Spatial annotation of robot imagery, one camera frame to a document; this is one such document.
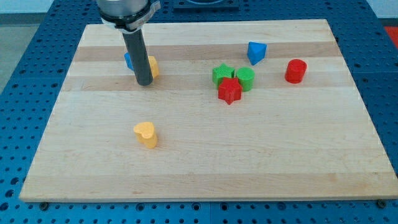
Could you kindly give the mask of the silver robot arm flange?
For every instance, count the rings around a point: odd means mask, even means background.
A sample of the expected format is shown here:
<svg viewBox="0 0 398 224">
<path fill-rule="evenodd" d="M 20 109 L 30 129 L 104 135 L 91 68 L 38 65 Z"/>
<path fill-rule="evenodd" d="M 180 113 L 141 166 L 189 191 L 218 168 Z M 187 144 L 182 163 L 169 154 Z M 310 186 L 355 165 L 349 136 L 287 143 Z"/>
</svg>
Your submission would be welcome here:
<svg viewBox="0 0 398 224">
<path fill-rule="evenodd" d="M 151 0 L 96 0 L 103 24 L 132 34 L 142 29 L 160 10 L 160 1 Z"/>
</svg>

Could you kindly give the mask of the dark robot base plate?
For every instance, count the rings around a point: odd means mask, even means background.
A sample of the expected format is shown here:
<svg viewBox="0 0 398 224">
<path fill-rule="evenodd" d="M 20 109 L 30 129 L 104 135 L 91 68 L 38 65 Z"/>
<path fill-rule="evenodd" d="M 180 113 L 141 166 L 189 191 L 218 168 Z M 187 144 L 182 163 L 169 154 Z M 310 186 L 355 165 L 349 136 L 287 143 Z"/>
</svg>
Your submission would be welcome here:
<svg viewBox="0 0 398 224">
<path fill-rule="evenodd" d="M 238 9 L 240 0 L 173 0 L 174 9 Z"/>
</svg>

